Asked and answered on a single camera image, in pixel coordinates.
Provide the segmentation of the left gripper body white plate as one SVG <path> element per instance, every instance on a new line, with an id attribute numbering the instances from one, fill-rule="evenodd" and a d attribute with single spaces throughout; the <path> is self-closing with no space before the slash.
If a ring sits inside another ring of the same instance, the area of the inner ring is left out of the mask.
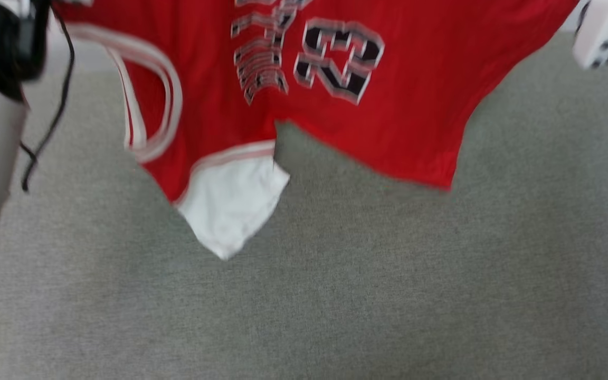
<path id="1" fill-rule="evenodd" d="M 23 101 L 22 85 L 43 73 L 50 1 L 26 1 L 26 15 L 0 4 L 0 93 Z"/>

